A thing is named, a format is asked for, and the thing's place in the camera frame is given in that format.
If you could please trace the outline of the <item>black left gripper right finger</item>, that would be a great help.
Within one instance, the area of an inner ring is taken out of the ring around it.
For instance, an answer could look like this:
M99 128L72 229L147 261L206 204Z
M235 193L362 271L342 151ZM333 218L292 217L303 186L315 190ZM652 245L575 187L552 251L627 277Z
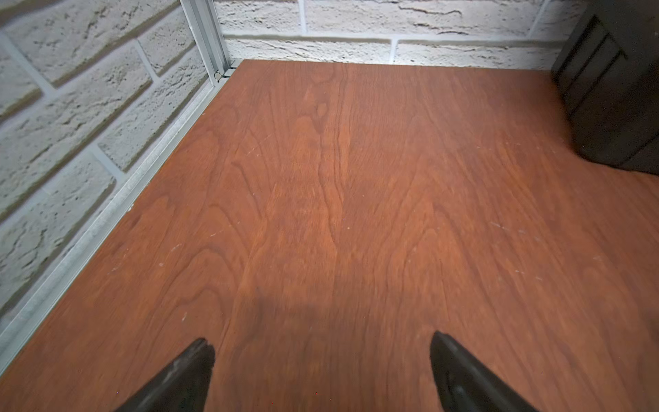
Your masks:
M432 375L445 411L531 411L536 408L448 334L430 343Z

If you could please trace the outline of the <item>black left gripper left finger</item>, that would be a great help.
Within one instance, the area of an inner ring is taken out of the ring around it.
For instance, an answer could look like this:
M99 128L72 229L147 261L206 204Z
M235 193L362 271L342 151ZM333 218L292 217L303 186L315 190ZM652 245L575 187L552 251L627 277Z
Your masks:
M116 412L203 411L215 359L214 347L197 338Z

